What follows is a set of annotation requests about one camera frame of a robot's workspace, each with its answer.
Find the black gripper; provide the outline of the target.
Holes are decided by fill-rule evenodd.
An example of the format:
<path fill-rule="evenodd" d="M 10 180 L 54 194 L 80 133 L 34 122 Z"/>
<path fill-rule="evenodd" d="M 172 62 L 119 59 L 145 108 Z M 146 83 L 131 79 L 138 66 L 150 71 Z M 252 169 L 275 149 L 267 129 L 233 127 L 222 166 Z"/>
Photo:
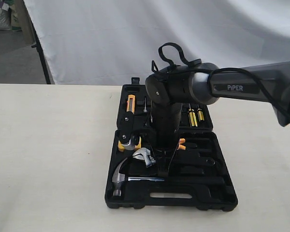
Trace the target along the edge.
<path fill-rule="evenodd" d="M 169 176 L 169 169 L 177 152 L 175 146 L 179 141 L 182 105 L 182 103 L 173 103 L 163 106 L 152 101 L 151 127 L 156 132 L 156 147 L 153 148 L 153 155 L 158 168 L 158 177 Z"/>

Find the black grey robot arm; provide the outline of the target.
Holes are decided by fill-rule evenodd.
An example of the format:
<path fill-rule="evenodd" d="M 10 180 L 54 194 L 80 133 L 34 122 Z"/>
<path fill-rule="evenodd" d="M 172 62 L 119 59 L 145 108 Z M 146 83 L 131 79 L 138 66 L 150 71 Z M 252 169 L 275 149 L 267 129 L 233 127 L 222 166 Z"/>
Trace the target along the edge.
<path fill-rule="evenodd" d="M 280 126 L 290 126 L 290 61 L 244 68 L 218 68 L 200 60 L 158 69 L 145 87 L 152 102 L 151 126 L 157 148 L 175 150 L 185 103 L 211 105 L 219 98 L 270 103 Z"/>

